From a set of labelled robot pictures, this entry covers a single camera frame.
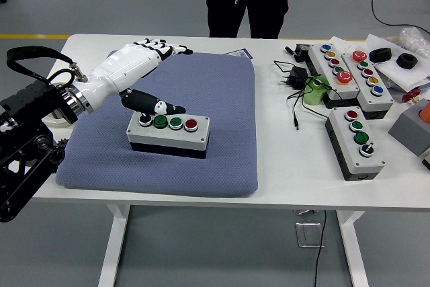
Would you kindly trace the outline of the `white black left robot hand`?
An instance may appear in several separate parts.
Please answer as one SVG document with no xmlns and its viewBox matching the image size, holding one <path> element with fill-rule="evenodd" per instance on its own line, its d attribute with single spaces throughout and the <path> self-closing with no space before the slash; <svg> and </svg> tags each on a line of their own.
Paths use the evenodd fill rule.
<svg viewBox="0 0 430 287">
<path fill-rule="evenodd" d="M 99 63 L 86 82 L 74 82 L 88 102 L 88 112 L 98 110 L 111 95 L 119 95 L 139 79 L 155 70 L 159 63 L 172 55 L 192 54 L 186 46 L 168 44 L 165 40 L 144 39 L 126 44 Z"/>
</svg>

